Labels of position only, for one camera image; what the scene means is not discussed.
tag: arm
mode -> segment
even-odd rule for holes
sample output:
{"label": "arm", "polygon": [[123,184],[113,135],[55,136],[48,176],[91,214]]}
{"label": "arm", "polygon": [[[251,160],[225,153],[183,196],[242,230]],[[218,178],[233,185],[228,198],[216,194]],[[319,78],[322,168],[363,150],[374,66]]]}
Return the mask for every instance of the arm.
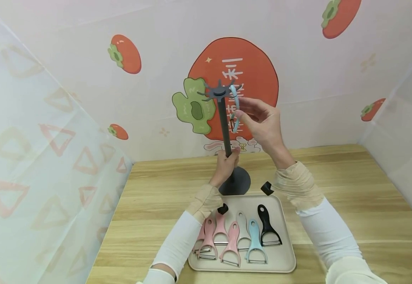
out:
{"label": "arm", "polygon": [[274,161],[272,188],[295,206],[311,242],[328,268],[327,284],[386,284],[374,275],[349,228],[315,184],[310,171],[284,146],[280,111],[259,99],[241,98],[236,116]]}
{"label": "arm", "polygon": [[190,255],[203,222],[223,205],[218,188],[228,179],[239,162],[240,149],[234,149],[229,158],[218,153],[217,168],[209,183],[203,185],[193,201],[182,213],[149,269],[143,282],[137,284],[174,284]]}

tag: wooden table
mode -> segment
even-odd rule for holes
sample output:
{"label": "wooden table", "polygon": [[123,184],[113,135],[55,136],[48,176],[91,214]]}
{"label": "wooden table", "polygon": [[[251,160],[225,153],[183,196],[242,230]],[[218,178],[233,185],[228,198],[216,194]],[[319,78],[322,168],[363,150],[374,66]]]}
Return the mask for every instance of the wooden table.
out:
{"label": "wooden table", "polygon": [[[412,283],[412,210],[367,151],[358,145],[293,150],[349,225],[373,271],[389,284]],[[215,157],[136,163],[87,284],[142,281],[158,249],[197,189],[208,182]],[[275,167],[265,153],[240,156],[262,194]],[[291,274],[195,272],[188,264],[179,284],[319,284],[325,271],[293,206],[282,200],[297,268]]]}

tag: hand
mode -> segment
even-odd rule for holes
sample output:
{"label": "hand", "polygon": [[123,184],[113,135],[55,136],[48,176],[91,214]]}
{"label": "hand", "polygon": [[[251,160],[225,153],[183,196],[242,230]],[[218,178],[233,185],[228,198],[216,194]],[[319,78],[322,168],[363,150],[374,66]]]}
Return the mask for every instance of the hand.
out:
{"label": "hand", "polygon": [[221,150],[217,156],[217,167],[215,173],[209,180],[209,184],[219,188],[233,173],[239,162],[240,148],[235,148],[231,155],[227,158],[224,150]]}
{"label": "hand", "polygon": [[240,110],[236,116],[247,125],[253,138],[268,153],[277,168],[288,168],[295,164],[283,143],[280,127],[280,110],[260,99],[240,98]]}

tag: tray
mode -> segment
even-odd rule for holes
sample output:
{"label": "tray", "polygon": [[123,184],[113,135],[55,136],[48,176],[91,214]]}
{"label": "tray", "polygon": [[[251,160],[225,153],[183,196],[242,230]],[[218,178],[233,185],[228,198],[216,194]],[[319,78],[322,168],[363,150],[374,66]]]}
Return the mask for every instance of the tray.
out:
{"label": "tray", "polygon": [[[270,223],[272,227],[280,235],[283,245],[264,247],[268,257],[267,264],[247,263],[245,255],[247,251],[239,251],[241,257],[241,266],[236,267],[230,264],[221,263],[217,260],[198,259],[193,253],[188,257],[188,264],[197,271],[229,271],[229,272],[264,272],[264,273],[290,273],[296,268],[296,256],[294,254],[293,245],[289,238],[289,233],[286,227],[286,221],[283,214],[283,208],[280,200],[276,196],[266,195],[233,195],[223,196],[223,202],[229,207],[225,214],[225,228],[228,231],[231,223],[236,221],[237,212],[241,211],[247,217],[247,222],[250,219],[255,219],[259,225],[259,232],[261,234],[263,224],[257,212],[257,207],[263,204],[270,215]],[[264,241],[277,240],[275,234],[268,233],[264,236]],[[219,234],[215,237],[215,242],[227,241],[226,236]],[[202,241],[198,241],[195,248],[201,246]],[[239,242],[239,247],[248,247],[250,242],[246,239]],[[216,246],[218,255],[223,252],[225,246]],[[233,253],[226,253],[224,259],[237,262],[237,256]],[[260,251],[253,251],[251,259],[263,260],[263,254]]]}

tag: rabbit illustration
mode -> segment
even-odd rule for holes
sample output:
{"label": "rabbit illustration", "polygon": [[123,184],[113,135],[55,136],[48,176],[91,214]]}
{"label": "rabbit illustration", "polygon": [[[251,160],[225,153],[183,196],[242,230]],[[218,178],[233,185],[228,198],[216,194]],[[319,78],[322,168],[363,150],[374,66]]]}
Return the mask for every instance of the rabbit illustration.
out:
{"label": "rabbit illustration", "polygon": [[[241,153],[257,153],[260,152],[261,149],[258,147],[259,145],[257,144],[256,140],[250,139],[246,140],[244,137],[237,136],[236,140],[231,140],[231,149],[235,149],[237,147],[240,147]],[[224,144],[223,141],[215,141],[212,142],[211,144],[206,144],[204,146],[204,149],[208,151],[215,151],[214,155],[217,155],[217,153],[220,150],[224,150]]]}

